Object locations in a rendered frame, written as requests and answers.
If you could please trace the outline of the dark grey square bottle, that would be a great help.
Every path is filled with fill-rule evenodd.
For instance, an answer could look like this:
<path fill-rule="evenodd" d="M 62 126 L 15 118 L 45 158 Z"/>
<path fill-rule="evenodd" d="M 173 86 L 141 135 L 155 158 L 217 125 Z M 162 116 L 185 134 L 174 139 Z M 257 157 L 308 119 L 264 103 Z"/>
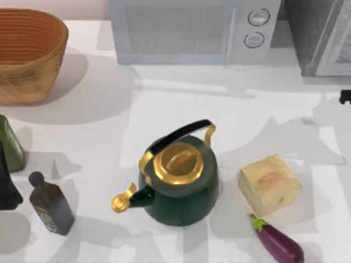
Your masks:
<path fill-rule="evenodd" d="M 46 182 L 39 171 L 29 175 L 33 186 L 29 200 L 46 229 L 61 236 L 66 236 L 75 222 L 75 216 L 60 187 Z"/>

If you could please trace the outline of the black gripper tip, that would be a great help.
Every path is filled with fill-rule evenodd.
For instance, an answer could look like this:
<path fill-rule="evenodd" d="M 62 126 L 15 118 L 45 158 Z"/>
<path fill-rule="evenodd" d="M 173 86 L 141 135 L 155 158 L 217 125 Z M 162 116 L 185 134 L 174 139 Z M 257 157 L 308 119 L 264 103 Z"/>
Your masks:
<path fill-rule="evenodd" d="M 23 197 L 10 177 L 3 145 L 0 141 L 0 211 L 15 210 L 22 203 Z"/>

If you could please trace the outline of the pale microwave oven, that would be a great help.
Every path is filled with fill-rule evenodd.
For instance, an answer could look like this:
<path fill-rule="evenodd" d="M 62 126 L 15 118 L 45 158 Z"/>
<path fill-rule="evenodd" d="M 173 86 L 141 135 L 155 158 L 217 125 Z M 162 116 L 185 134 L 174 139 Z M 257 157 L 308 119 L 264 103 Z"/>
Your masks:
<path fill-rule="evenodd" d="M 121 65 L 259 65 L 268 55 L 281 0 L 109 0 Z M 266 9 L 253 26 L 248 15 Z M 244 37 L 260 32 L 254 49 Z"/>

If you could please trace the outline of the green and gold kettle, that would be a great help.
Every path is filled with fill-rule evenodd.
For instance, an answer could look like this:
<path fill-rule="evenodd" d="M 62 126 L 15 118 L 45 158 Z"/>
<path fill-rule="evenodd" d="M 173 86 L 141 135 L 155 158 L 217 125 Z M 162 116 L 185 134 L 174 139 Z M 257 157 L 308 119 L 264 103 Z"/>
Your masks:
<path fill-rule="evenodd" d="M 112 210 L 144 208 L 156 221 L 183 227 L 201 221 L 219 194 L 216 156 L 208 119 L 189 123 L 154 141 L 138 163 L 138 183 L 118 194 Z"/>

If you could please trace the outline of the pale yellow bread loaf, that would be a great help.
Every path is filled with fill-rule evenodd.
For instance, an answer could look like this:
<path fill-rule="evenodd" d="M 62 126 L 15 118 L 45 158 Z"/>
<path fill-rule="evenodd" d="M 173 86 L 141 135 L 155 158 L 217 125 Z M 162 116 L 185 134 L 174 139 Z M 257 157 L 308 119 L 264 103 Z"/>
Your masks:
<path fill-rule="evenodd" d="M 301 182 L 278 154 L 242 167 L 237 183 L 258 217 L 291 205 L 302 189 Z"/>

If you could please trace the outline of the microwave knob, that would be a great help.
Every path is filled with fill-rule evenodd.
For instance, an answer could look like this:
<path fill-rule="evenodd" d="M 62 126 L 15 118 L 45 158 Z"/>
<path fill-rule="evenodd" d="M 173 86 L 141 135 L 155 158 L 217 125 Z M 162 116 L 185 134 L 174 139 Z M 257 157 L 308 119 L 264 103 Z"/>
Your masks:
<path fill-rule="evenodd" d="M 260 47 L 265 41 L 265 37 L 260 32 L 248 34 L 244 37 L 244 45 L 250 49 Z"/>
<path fill-rule="evenodd" d="M 248 15 L 248 22 L 253 26 L 262 26 L 270 19 L 270 13 L 266 9 L 253 10 Z"/>

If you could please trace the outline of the purple eggplant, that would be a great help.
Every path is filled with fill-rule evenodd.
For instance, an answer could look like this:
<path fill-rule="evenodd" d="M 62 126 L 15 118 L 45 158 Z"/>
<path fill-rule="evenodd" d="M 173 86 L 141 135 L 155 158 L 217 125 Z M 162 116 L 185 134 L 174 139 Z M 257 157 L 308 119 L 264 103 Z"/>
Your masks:
<path fill-rule="evenodd" d="M 304 251 L 297 242 L 254 214 L 249 217 L 257 237 L 278 263 L 304 263 Z"/>

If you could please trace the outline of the green bottle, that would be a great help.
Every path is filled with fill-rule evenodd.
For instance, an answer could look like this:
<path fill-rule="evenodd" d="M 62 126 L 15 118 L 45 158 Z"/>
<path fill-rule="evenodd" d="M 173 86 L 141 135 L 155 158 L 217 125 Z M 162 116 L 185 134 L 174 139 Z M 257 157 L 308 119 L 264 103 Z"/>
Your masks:
<path fill-rule="evenodd" d="M 6 116 L 0 114 L 0 140 L 10 173 L 21 171 L 25 167 L 25 152 L 20 145 Z"/>

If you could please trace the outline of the brown woven basket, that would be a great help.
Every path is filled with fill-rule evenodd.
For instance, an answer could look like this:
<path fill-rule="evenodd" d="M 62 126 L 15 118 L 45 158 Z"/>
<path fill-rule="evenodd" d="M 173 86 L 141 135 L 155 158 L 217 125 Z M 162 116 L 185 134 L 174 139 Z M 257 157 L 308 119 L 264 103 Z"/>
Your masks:
<path fill-rule="evenodd" d="M 0 105 L 45 100 L 58 77 L 69 37 L 56 16 L 0 8 Z"/>

